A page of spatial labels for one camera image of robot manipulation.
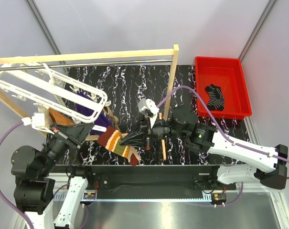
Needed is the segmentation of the brown orange striped sock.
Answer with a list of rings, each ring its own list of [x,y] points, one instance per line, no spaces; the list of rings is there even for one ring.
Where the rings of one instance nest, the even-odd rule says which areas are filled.
[[[126,158],[130,165],[136,166],[140,161],[136,148],[133,146],[122,146],[121,142],[121,133],[112,126],[108,126],[107,130],[97,140],[97,143],[106,150]]]

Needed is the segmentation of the purple sock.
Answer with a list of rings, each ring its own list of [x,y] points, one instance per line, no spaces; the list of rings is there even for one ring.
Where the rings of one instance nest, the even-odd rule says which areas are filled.
[[[76,93],[77,95],[81,96],[81,97],[84,97],[84,98],[88,98],[83,92],[81,91],[78,91]],[[93,114],[93,110],[87,108],[87,107],[84,107],[82,105],[79,105],[79,104],[76,104],[75,105],[75,108],[76,108],[76,111],[81,113],[82,115],[84,116],[91,116]],[[108,126],[111,126],[111,122],[105,117],[105,115],[103,113],[101,113],[99,115],[99,117],[97,118],[97,120],[95,121],[95,124],[96,125],[99,125],[99,126],[102,126],[102,127],[105,127],[107,128]],[[102,135],[103,132],[101,131],[97,131],[97,130],[91,130],[90,132],[90,135]]]

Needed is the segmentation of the beige argyle sock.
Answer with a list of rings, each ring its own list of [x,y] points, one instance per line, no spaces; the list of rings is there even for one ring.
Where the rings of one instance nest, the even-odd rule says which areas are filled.
[[[118,118],[113,114],[113,111],[108,107],[108,106],[105,106],[103,108],[104,112],[106,113],[106,115],[110,118],[110,120],[113,122],[114,124],[114,127],[119,131],[121,132],[119,126],[118,126]]]

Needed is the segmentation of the white plastic clip hanger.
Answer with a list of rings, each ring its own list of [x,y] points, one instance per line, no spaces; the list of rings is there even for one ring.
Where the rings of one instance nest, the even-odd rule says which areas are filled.
[[[83,123],[93,123],[111,103],[104,91],[38,62],[3,64],[0,89]]]

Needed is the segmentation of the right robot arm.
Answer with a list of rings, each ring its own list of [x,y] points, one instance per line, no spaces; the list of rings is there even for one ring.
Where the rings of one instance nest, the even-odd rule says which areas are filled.
[[[288,156],[285,145],[259,146],[222,135],[215,127],[199,123],[197,114],[185,106],[175,107],[169,121],[157,120],[151,124],[151,120],[152,112],[145,111],[121,145],[149,149],[156,140],[179,137],[189,151],[227,156],[242,162],[241,165],[219,166],[208,177],[208,183],[214,189],[236,182],[255,181],[279,190],[286,186],[286,162],[280,159]]]

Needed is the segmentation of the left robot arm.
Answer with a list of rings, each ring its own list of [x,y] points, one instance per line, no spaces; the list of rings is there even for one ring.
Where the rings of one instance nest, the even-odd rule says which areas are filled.
[[[55,180],[49,178],[56,163],[69,149],[78,151],[95,125],[54,123],[42,150],[21,146],[11,157],[11,174],[16,178],[14,199],[36,229],[73,229],[84,191],[94,185],[92,169],[75,166],[68,179],[68,192],[56,218],[53,217]]]

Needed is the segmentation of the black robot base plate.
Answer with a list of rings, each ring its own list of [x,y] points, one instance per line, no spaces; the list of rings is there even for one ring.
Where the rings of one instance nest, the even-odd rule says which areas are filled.
[[[197,201],[205,194],[235,190],[218,182],[218,166],[91,166],[97,199],[120,202]]]

